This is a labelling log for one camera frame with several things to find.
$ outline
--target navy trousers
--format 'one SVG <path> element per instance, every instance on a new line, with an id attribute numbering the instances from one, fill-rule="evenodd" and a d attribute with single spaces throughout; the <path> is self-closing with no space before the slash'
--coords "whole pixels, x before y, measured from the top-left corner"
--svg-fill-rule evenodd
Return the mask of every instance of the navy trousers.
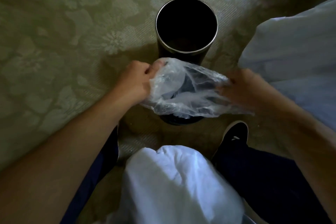
<path id="1" fill-rule="evenodd" d="M 71 201 L 61 224 L 74 224 L 98 182 L 118 159 L 114 129 Z M 216 168 L 269 224 L 332 224 L 293 160 L 244 145 L 216 158 Z"/>

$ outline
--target white cloth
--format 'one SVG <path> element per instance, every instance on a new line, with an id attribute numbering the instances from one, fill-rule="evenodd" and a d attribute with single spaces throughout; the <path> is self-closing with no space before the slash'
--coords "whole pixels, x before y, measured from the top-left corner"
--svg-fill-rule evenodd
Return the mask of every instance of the white cloth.
<path id="1" fill-rule="evenodd" d="M 238 65 L 336 131 L 336 0 L 261 23 Z"/>
<path id="2" fill-rule="evenodd" d="M 106 223 L 241 224 L 238 193 L 198 151 L 143 148 L 129 160 L 119 210 Z"/>

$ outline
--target clear plastic bag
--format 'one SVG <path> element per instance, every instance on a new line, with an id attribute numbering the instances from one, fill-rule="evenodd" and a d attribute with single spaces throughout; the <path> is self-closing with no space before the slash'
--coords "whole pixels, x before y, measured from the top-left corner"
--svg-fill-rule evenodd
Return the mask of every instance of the clear plastic bag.
<path id="1" fill-rule="evenodd" d="M 181 118 L 247 113 L 216 91 L 216 86 L 230 84 L 224 75 L 174 58 L 161 60 L 165 66 L 150 80 L 150 95 L 142 106 L 158 115 L 173 114 Z"/>

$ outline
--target patterned carpet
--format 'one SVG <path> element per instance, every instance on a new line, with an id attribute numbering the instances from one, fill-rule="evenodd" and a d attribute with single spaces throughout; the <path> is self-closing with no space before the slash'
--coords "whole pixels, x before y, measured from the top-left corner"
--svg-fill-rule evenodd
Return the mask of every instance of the patterned carpet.
<path id="1" fill-rule="evenodd" d="M 136 59 L 157 58 L 154 18 L 169 0 L 0 0 L 0 169 L 27 153 L 110 89 Z M 203 66 L 236 66 L 261 22 L 291 16 L 324 0 L 203 0 L 219 30 Z M 133 107 L 121 122 L 119 166 L 99 184 L 78 223 L 118 206 L 124 160 L 137 149 L 181 144 L 211 157 L 225 126 L 250 126 L 249 145 L 286 156 L 274 124 L 261 117 L 223 115 L 173 127 Z"/>

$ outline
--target floral pattern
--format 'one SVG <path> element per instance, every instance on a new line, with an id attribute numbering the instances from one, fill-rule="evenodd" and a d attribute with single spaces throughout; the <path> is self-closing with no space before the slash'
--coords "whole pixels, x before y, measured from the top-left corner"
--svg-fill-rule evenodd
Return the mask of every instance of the floral pattern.
<path id="1" fill-rule="evenodd" d="M 154 21 L 167 1 L 0 0 L 0 169 L 101 98 L 132 59 L 156 59 Z M 307 0 L 203 1 L 219 23 L 203 65 L 222 73 L 259 23 L 297 12 L 290 5 L 309 8 Z M 126 116 L 129 127 L 135 116 Z M 155 117 L 134 132 L 163 128 Z"/>

